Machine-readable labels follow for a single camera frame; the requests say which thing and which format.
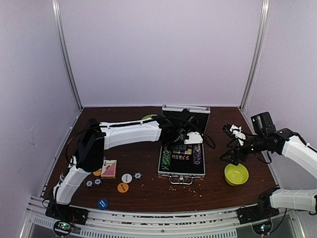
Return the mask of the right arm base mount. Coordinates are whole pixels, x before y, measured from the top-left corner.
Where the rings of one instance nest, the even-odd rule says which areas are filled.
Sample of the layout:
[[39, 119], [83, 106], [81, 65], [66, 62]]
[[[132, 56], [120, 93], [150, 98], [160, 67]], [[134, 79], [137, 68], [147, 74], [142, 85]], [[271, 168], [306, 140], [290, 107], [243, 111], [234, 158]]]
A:
[[279, 215], [278, 209], [271, 207], [266, 209], [259, 205], [249, 207], [241, 206], [237, 210], [237, 217], [241, 225], [269, 219], [277, 215]]

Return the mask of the white dealer button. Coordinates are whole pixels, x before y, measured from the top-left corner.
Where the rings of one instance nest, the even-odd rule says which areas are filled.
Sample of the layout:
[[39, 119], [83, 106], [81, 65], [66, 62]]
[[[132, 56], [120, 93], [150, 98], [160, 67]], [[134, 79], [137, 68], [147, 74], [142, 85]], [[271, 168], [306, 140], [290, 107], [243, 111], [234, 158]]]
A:
[[133, 176], [129, 173], [122, 175], [121, 180], [123, 183], [129, 184], [133, 180]]

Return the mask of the orange big blind button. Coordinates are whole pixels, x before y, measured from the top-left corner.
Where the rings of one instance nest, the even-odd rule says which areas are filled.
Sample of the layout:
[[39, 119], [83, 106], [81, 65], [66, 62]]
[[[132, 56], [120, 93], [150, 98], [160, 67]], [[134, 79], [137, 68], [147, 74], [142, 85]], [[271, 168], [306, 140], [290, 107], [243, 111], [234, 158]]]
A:
[[129, 185], [127, 183], [121, 182], [117, 186], [117, 191], [120, 193], [126, 193], [129, 190]]

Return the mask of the aluminium poker case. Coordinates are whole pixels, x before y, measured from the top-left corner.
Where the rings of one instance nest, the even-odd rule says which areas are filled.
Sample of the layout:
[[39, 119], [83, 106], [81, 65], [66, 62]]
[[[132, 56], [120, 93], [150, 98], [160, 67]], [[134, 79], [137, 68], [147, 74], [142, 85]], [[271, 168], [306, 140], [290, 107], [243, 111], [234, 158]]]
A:
[[193, 163], [193, 153], [190, 160], [174, 160], [171, 157], [170, 169], [162, 170], [161, 160], [164, 150], [171, 152], [170, 146], [160, 147], [158, 175], [161, 177], [168, 177], [169, 182], [173, 185], [191, 185], [194, 179], [201, 179], [206, 174], [204, 142], [207, 136], [205, 131], [210, 117], [211, 109], [209, 107], [195, 107], [195, 106], [176, 106], [164, 105], [162, 107], [162, 114], [167, 117], [176, 127], [182, 126], [186, 123], [191, 123], [198, 127], [203, 135], [203, 143], [201, 145], [202, 161], [199, 165]]

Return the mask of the red card deck box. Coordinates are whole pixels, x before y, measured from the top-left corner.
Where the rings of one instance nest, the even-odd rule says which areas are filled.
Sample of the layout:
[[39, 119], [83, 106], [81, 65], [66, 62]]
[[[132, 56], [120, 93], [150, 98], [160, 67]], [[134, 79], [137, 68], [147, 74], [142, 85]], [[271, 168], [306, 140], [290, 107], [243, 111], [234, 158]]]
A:
[[104, 160], [101, 177], [105, 179], [114, 179], [116, 174], [117, 160]]

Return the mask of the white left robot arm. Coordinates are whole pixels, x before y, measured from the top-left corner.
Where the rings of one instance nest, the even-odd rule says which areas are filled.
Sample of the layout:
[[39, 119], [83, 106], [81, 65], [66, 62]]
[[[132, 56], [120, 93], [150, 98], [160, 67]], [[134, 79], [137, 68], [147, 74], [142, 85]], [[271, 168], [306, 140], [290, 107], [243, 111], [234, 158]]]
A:
[[99, 122], [89, 119], [76, 135], [79, 140], [73, 156], [66, 156], [67, 169], [49, 193], [48, 209], [60, 220], [71, 216], [69, 203], [84, 179], [102, 167], [104, 151], [126, 144], [157, 142], [162, 146], [202, 145], [209, 120], [209, 107], [173, 106], [162, 115], [125, 122]]

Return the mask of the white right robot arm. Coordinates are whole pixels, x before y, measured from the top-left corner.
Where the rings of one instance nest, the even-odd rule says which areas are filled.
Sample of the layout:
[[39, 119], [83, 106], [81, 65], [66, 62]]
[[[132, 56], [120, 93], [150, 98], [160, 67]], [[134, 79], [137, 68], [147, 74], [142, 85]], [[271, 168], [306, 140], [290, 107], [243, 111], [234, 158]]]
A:
[[[241, 127], [234, 124], [225, 124], [223, 132], [237, 141], [228, 151], [219, 158], [222, 161], [238, 165], [245, 162], [248, 155], [267, 151], [277, 153], [295, 162], [313, 177], [317, 176], [317, 150], [307, 143], [302, 136], [288, 128], [277, 130], [269, 112], [263, 112], [251, 117], [254, 134], [245, 133]], [[286, 190], [270, 188], [258, 198], [254, 207], [254, 215], [259, 219], [273, 215], [276, 209], [295, 209], [317, 212], [317, 191]]]

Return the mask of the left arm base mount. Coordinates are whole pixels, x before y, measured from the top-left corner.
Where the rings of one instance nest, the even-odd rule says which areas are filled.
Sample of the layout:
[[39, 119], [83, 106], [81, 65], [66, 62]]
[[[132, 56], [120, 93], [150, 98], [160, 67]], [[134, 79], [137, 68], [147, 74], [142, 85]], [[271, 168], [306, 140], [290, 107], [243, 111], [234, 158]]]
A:
[[61, 221], [85, 225], [89, 211], [68, 205], [53, 204], [46, 209], [45, 215]]

